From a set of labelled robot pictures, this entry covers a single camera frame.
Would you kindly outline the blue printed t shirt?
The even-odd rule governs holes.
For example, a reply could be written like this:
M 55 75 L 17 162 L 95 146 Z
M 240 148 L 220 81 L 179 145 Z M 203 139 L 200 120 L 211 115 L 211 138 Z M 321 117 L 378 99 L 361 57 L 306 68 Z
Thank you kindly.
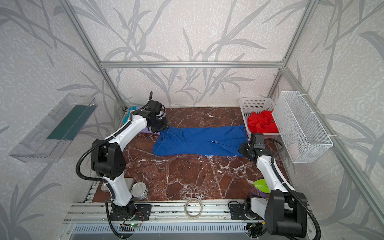
M 153 146 L 153 154 L 172 156 L 196 154 L 202 156 L 241 156 L 240 146 L 246 142 L 245 126 L 217 128 L 175 128 L 161 132 Z

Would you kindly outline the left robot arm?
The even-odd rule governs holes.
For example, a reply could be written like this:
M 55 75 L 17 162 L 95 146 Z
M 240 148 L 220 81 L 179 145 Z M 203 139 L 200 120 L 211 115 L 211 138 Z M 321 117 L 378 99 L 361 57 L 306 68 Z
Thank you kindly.
M 92 150 L 91 169 L 103 179 L 104 185 L 108 188 L 113 211 L 127 217 L 133 216 L 137 208 L 124 177 L 126 161 L 123 150 L 145 128 L 153 133 L 159 133 L 168 129 L 169 123 L 165 116 L 134 115 L 108 139 L 95 140 L 92 144 L 95 149 Z

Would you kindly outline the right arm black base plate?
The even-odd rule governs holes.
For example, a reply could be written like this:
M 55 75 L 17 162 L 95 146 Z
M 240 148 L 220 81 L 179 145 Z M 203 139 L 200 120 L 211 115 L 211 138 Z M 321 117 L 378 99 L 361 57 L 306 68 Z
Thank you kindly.
M 254 220 L 257 218 L 247 203 L 240 204 L 237 201 L 230 201 L 228 207 L 232 220 Z

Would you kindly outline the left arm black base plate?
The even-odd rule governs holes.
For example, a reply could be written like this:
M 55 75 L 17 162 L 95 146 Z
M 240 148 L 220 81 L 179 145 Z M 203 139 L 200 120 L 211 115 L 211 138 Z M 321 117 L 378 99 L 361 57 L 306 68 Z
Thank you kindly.
M 110 219 L 112 221 L 148 221 L 152 209 L 152 205 L 150 204 L 130 204 L 126 207 L 122 207 L 112 203 L 111 207 L 112 211 L 110 212 Z

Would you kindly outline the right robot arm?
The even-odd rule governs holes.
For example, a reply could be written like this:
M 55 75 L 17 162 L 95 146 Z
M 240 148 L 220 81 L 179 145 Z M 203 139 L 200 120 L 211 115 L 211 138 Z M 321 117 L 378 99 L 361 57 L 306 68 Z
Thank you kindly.
M 302 193 L 295 193 L 298 198 L 294 197 L 292 193 L 295 190 L 278 168 L 275 157 L 269 151 L 247 142 L 240 146 L 239 153 L 256 163 L 270 190 L 267 200 L 251 200 L 251 212 L 264 219 L 270 235 L 306 237 L 308 211 L 300 202 L 305 204 L 307 199 Z

